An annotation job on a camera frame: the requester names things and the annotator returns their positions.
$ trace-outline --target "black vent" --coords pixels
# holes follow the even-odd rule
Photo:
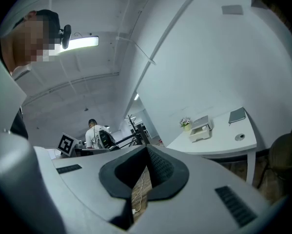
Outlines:
[[[228,186],[215,189],[239,227],[245,226],[256,218],[256,215]]]
[[[63,173],[72,172],[81,168],[82,167],[79,165],[72,165],[72,166],[60,167],[60,168],[57,168],[56,170],[59,174],[63,174]]]

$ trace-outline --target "small plant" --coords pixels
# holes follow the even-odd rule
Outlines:
[[[184,127],[190,124],[190,117],[184,117],[180,120],[180,127]]]

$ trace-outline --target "person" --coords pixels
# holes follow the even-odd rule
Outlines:
[[[43,55],[43,50],[55,49],[60,43],[60,23],[57,13],[50,10],[31,11],[21,18],[13,30],[0,38],[0,61],[11,75]],[[22,110],[18,111],[10,131],[28,139]]]
[[[89,126],[89,130],[87,130],[87,132],[85,134],[86,148],[99,149],[98,136],[99,136],[100,130],[104,130],[107,133],[110,133],[110,131],[108,128],[106,128],[104,126],[97,125],[97,122],[94,119],[90,119],[88,121],[88,126]]]

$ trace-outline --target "desk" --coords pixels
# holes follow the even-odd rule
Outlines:
[[[182,132],[167,148],[180,152],[216,158],[221,156],[239,156],[244,151],[248,157],[247,182],[252,184],[255,170],[256,138],[248,115],[246,118],[229,125],[230,112],[213,118],[213,130],[209,139],[196,142],[189,140],[191,131]],[[244,139],[235,140],[236,135],[244,134]]]

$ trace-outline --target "ceiling light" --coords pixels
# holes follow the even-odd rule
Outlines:
[[[91,46],[98,46],[99,43],[99,37],[86,37],[86,38],[79,38],[69,41],[69,47],[66,49],[63,49],[62,46],[60,46],[60,52],[64,52],[71,49],[78,49],[83,47],[91,47]]]

